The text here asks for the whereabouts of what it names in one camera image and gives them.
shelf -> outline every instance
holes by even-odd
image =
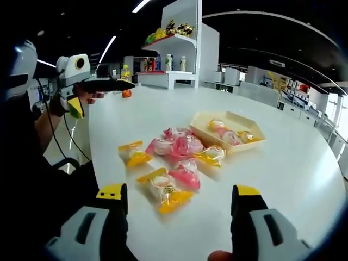
[[[192,74],[192,72],[182,71],[152,71],[152,72],[137,72],[137,75],[153,75],[153,74]]]
[[[164,38],[161,38],[155,42],[149,43],[148,45],[143,46],[141,49],[148,50],[148,51],[156,51],[160,53],[161,50],[167,48],[168,46],[172,46],[172,45],[177,46],[182,44],[193,45],[195,48],[197,48],[196,40],[191,39],[184,35],[173,34],[173,35],[169,35]]]

yellow tray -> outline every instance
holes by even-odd
[[[249,131],[259,141],[251,142],[248,144],[241,144],[233,146],[220,139],[217,133],[209,130],[208,123],[212,119],[220,119],[225,123],[225,126],[234,131]],[[192,132],[203,142],[205,146],[219,145],[228,153],[234,153],[239,151],[246,151],[256,146],[259,146],[266,140],[265,135],[262,133],[257,123],[242,117],[238,114],[227,112],[203,112],[196,113],[190,124]]]

snack package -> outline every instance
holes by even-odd
[[[187,203],[194,194],[177,188],[173,178],[167,174],[165,168],[142,176],[137,181],[147,186],[150,193],[158,201],[158,211],[163,215],[169,214],[182,204]]]
[[[172,152],[174,139],[153,139],[147,149],[146,154],[156,153],[157,155],[168,155]]]
[[[259,141],[260,139],[256,138],[254,135],[252,135],[248,131],[238,132],[238,136],[241,138],[241,140],[244,143],[251,143],[255,141]]]
[[[224,122],[222,120],[220,120],[220,119],[212,119],[208,123],[208,128],[211,131],[216,132],[220,128],[226,128],[226,126],[225,126],[225,124],[224,124]]]
[[[193,135],[187,135],[178,138],[174,142],[171,155],[178,158],[187,158],[195,153],[200,153],[203,149],[204,146],[198,138]]]
[[[226,151],[219,146],[209,147],[201,153],[194,155],[196,159],[200,159],[204,163],[213,167],[221,167],[221,161],[225,156]]]
[[[221,140],[233,146],[242,144],[242,141],[238,137],[237,133],[232,130],[225,129],[225,128],[218,128],[216,132],[219,134]]]
[[[137,141],[119,147],[119,152],[125,154],[127,160],[127,168],[137,166],[141,163],[148,162],[152,159],[152,156],[140,150],[141,145],[142,141]]]
[[[192,135],[192,131],[185,128],[169,128],[163,131],[164,137],[167,139],[177,140],[181,137],[186,137],[187,135]]]
[[[191,189],[198,190],[201,187],[197,164],[193,158],[180,160],[168,174]]]

white table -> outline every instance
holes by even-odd
[[[287,217],[310,245],[325,236],[344,204],[345,187],[317,129],[265,104],[208,88],[138,87],[132,93],[127,99],[108,94],[91,106],[89,132],[99,186],[128,184],[127,245],[139,260],[207,260],[215,250],[231,251],[231,192],[236,183],[257,188],[269,208]],[[199,194],[160,219],[135,187],[137,176],[150,167],[126,174],[117,147],[142,140],[145,149],[168,127],[188,126],[199,110],[229,110],[253,119],[267,140],[258,149],[233,155],[223,164],[219,181],[200,173]],[[161,161],[151,165],[161,166]]]

